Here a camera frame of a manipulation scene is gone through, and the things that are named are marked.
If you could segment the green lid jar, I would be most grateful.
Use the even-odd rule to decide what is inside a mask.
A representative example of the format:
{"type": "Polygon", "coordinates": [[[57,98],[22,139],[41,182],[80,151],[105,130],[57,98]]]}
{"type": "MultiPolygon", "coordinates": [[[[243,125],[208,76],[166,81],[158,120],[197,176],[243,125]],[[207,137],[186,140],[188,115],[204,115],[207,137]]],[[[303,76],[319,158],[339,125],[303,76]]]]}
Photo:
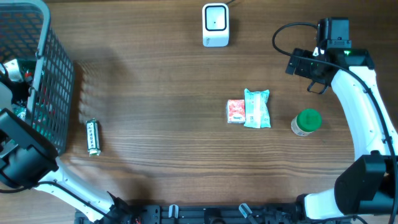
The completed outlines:
{"type": "Polygon", "coordinates": [[[296,135],[304,137],[318,130],[321,125],[321,114],[314,109],[305,109],[292,120],[291,130],[296,135]]]}

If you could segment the teal tissue pack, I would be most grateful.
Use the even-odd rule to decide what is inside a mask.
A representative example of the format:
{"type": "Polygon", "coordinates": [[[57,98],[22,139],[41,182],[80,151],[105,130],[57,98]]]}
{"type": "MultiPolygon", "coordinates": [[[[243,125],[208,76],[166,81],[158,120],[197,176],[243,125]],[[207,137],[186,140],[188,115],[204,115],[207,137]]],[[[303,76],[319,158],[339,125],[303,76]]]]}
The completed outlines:
{"type": "Polygon", "coordinates": [[[245,117],[244,126],[247,128],[271,128],[271,119],[267,102],[269,90],[249,91],[244,90],[245,117]]]}

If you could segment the orange small snack box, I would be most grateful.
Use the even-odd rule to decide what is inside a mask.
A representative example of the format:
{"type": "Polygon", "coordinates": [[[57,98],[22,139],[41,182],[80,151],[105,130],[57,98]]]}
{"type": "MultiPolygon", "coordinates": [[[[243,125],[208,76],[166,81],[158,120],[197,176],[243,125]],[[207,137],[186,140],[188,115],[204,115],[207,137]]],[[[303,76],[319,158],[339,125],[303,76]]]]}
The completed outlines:
{"type": "Polygon", "coordinates": [[[245,101],[228,100],[226,105],[226,114],[228,123],[245,123],[245,101]]]}

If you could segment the white green candy pack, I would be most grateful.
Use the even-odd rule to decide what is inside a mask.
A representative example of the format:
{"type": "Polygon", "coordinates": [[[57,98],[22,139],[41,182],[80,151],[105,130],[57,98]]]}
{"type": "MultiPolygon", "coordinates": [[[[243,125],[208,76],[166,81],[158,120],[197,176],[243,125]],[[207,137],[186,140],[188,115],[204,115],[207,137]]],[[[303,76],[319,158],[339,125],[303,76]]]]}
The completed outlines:
{"type": "Polygon", "coordinates": [[[98,156],[101,154],[100,138],[98,133],[98,123],[94,118],[86,122],[87,146],[89,156],[98,156]]]}

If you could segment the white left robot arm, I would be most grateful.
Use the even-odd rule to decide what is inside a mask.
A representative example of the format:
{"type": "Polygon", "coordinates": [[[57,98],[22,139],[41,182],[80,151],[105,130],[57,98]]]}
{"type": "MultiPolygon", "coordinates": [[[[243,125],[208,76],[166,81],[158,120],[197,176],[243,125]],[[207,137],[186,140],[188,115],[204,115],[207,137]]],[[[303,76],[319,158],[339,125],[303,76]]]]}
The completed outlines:
{"type": "Polygon", "coordinates": [[[73,173],[54,145],[12,111],[12,91],[1,85],[1,182],[7,194],[28,189],[51,194],[93,223],[128,223],[128,205],[73,173]]]}

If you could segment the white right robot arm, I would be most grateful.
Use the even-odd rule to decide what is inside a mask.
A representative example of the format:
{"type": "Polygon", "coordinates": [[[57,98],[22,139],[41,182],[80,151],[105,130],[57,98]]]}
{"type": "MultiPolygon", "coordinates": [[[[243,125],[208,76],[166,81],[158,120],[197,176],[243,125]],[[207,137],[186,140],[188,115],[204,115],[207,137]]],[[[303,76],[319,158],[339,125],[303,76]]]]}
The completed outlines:
{"type": "Polygon", "coordinates": [[[354,215],[397,216],[397,131],[376,83],[366,49],[352,48],[349,20],[319,20],[313,52],[294,49],[288,74],[331,87],[338,97],[353,138],[354,162],[332,189],[303,198],[306,219],[323,221],[354,215]]]}

